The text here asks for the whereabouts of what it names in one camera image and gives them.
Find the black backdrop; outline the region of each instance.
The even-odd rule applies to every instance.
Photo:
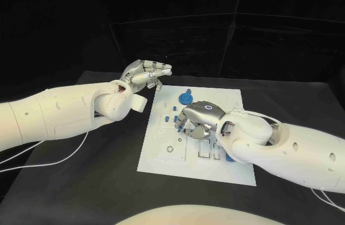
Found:
[[[0,0],[0,102],[122,72],[331,81],[341,95],[345,0]],[[28,145],[0,153],[0,159]],[[28,155],[14,160],[12,167]],[[0,174],[0,197],[18,171]]]

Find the blue object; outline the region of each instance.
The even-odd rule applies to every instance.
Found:
[[[193,103],[193,95],[191,95],[193,91],[191,89],[187,90],[187,93],[181,94],[178,100],[181,102],[183,105],[188,105]]]
[[[229,161],[229,162],[236,162],[236,161],[233,160],[233,158],[230,157],[229,153],[226,153],[226,158],[227,158],[227,161]]]

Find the black table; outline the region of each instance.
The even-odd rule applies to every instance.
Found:
[[[79,83],[119,77],[119,73],[86,71]],[[242,89],[247,110],[345,136],[345,112],[325,83],[190,76],[165,76],[162,82]],[[110,225],[146,210],[181,204],[232,208],[292,225],[345,223],[345,214],[317,198],[310,188],[258,166],[258,187],[138,172],[155,89],[145,89],[141,95],[149,99],[144,113],[132,111],[123,121],[93,131],[81,150],[64,163],[22,170],[0,205],[0,224]],[[83,138],[44,142],[27,164],[60,161]],[[345,194],[330,193],[330,197],[345,206]]]

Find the robotic hand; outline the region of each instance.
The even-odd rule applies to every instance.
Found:
[[[345,193],[345,140],[297,125],[271,124],[259,113],[226,113],[210,102],[191,103],[175,127],[190,137],[217,144],[243,164],[256,164],[269,173],[312,189]],[[185,129],[191,120],[196,129]]]
[[[47,89],[0,104],[0,151],[25,143],[74,137],[122,120],[131,109],[142,112],[148,99],[136,93],[162,87],[159,77],[172,66],[135,61],[120,80]]]

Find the black fabric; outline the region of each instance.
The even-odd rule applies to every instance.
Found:
[[[119,73],[84,72],[79,83],[112,81]],[[165,76],[167,85],[242,89],[247,110],[344,137],[345,112],[325,83]],[[181,204],[237,209],[292,225],[344,224],[344,213],[305,188],[255,166],[258,187],[138,172],[155,90],[144,113],[89,135],[79,153],[61,164],[24,169],[0,205],[0,224],[115,224],[138,213]],[[28,164],[56,162],[84,135],[47,141]],[[345,195],[330,193],[345,206]]]

